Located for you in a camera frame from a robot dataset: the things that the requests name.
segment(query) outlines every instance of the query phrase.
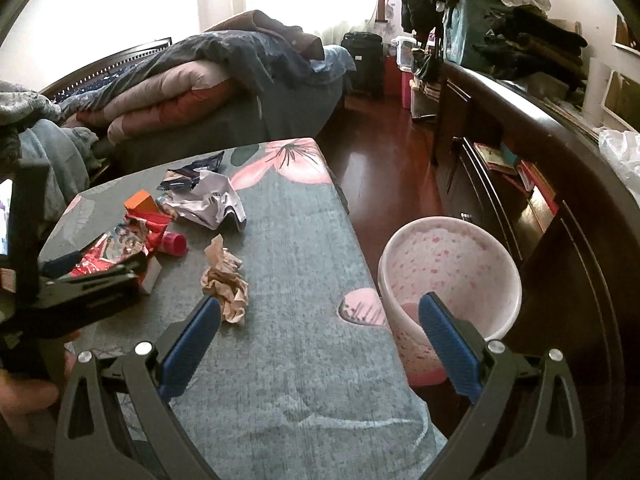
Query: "monitor screen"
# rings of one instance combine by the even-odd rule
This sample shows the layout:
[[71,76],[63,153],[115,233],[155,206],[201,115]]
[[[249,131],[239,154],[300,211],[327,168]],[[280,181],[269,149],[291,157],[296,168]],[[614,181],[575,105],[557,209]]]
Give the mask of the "monitor screen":
[[11,207],[11,192],[14,183],[6,179],[0,183],[0,254],[9,254],[8,225],[9,208]]

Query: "wooden cabinet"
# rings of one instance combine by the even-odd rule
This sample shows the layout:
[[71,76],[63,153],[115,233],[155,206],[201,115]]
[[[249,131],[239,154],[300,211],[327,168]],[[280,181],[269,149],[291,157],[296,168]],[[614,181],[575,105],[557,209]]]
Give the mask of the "wooden cabinet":
[[[640,208],[597,147],[542,103],[455,65],[444,75],[432,160],[444,211],[490,232],[516,261],[522,308],[505,342],[564,353],[593,477],[640,427]],[[558,212],[543,217],[542,195],[489,170],[474,142],[505,142],[535,163]]]

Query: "floral tablecloth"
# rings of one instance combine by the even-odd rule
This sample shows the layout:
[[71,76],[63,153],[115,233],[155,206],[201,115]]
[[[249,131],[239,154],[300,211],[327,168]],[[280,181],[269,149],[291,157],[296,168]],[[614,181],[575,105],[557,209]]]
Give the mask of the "floral tablecloth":
[[[154,196],[179,160],[81,193],[42,260],[82,248]],[[242,480],[411,480],[444,438],[409,388],[369,270],[312,139],[227,150],[222,165],[247,214],[221,234],[243,260],[250,301],[243,327],[224,325],[172,409],[216,473]],[[117,355],[154,340],[201,298],[203,250],[215,232],[186,221],[189,253],[160,255],[158,282],[137,306],[84,329],[77,350]],[[124,411],[134,437],[137,421]]]

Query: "silver screw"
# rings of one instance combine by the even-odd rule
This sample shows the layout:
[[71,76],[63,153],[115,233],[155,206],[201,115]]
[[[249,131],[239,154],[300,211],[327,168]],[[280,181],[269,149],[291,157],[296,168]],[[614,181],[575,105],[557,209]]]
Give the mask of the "silver screw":
[[504,352],[505,346],[501,341],[489,341],[489,344],[487,345],[489,347],[489,350],[494,353],[494,354],[502,354]]
[[80,361],[81,363],[88,363],[91,360],[91,352],[89,350],[84,350],[82,352],[80,352],[80,354],[78,355],[78,361]]
[[551,357],[551,359],[556,362],[560,362],[564,358],[562,352],[557,348],[552,348],[551,350],[549,350],[549,357]]
[[152,348],[153,346],[149,341],[143,341],[142,343],[138,343],[136,345],[136,348],[134,349],[134,351],[138,355],[147,355],[149,352],[151,352]]

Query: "black suitcase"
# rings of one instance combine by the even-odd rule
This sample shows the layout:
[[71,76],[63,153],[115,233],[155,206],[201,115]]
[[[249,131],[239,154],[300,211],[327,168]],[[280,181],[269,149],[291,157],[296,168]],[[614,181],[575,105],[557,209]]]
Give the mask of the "black suitcase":
[[347,32],[340,46],[349,51],[356,63],[356,72],[349,72],[353,90],[381,96],[385,74],[382,38],[370,32]]

